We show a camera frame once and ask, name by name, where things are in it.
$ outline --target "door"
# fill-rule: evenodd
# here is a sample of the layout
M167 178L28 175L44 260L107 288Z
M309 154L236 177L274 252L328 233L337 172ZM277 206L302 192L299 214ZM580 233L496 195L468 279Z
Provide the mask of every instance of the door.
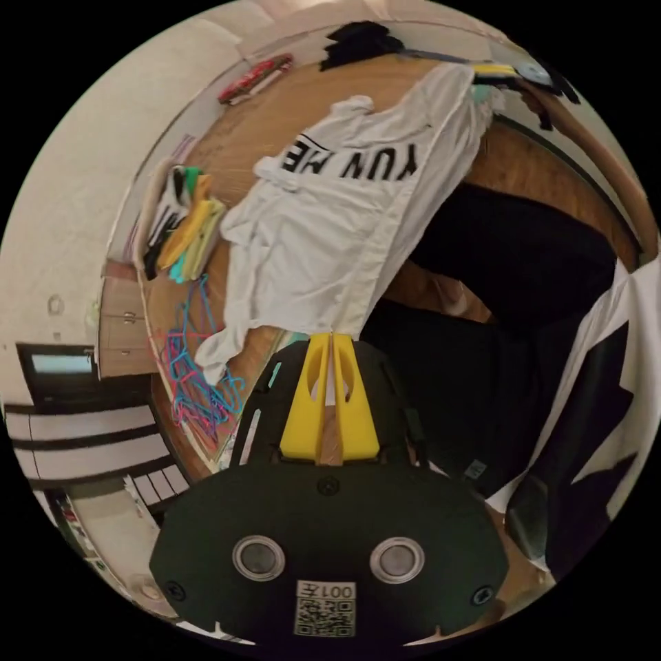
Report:
M148 375L100 380L93 346L17 343L16 348L39 412L115 408L149 393Z

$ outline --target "window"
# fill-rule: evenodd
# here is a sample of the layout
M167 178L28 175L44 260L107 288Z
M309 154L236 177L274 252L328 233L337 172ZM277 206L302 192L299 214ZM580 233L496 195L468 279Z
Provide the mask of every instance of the window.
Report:
M32 354L32 366L38 374L92 374L94 372L91 355Z

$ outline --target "black fabric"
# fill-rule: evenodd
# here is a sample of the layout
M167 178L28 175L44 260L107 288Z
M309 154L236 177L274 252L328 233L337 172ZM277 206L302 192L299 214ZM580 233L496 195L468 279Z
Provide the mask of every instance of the black fabric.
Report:
M398 53L404 44L390 36L388 28L372 21L348 23L328 35L336 43L326 46L328 56L319 65L320 71L334 69L354 62Z
M412 259L464 282L499 323L382 300L361 339L389 356L429 459L489 497L526 468L578 325L611 286L616 258L602 235L556 209L462 185Z
M526 468L579 323L574 316L520 338L382 300L361 340L389 356L429 460L454 478L484 465L474 486L489 497Z
M616 256L604 235L562 211L464 183L411 260L461 280L502 326L526 333L585 314L611 286Z

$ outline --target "label sticker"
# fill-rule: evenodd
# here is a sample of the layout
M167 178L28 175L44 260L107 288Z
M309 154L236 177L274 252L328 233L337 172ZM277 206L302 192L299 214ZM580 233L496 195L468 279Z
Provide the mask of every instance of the label sticker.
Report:
M294 634L318 638L356 635L356 584L299 580Z

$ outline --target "yellow robot part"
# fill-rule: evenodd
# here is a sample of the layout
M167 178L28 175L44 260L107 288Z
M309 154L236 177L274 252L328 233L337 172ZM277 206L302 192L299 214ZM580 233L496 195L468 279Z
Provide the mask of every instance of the yellow robot part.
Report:
M335 416L342 461L376 459L379 440L348 335L324 333L310 338L301 376L280 441L287 459L318 462L324 433L328 363L332 358ZM312 396L317 384L316 397ZM348 393L345 395L344 384Z

